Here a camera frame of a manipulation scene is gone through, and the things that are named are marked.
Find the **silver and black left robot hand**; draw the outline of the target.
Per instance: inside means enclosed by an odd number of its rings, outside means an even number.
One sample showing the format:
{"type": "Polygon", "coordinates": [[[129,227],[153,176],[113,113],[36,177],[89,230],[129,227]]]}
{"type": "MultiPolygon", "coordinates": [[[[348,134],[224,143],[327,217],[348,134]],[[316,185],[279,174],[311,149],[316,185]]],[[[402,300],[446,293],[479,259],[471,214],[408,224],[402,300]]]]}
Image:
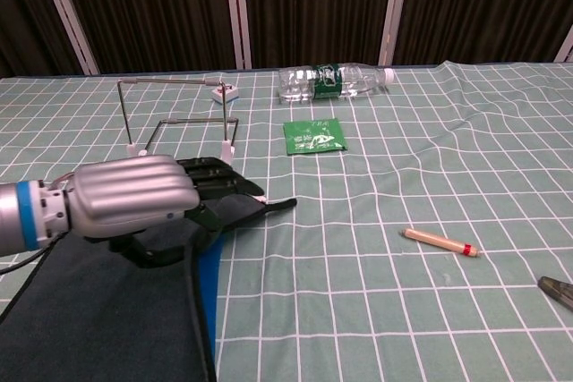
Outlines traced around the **silver and black left robot hand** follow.
{"type": "Polygon", "coordinates": [[[17,187],[21,240],[39,250],[74,233],[90,242],[108,242],[138,267],[175,264],[184,247],[150,250],[137,234],[157,225],[188,219],[203,231],[206,250],[228,226],[213,203],[237,196],[260,202],[265,192],[215,157],[176,160],[149,155],[79,167],[66,189],[50,189],[39,181],[17,187]]]}

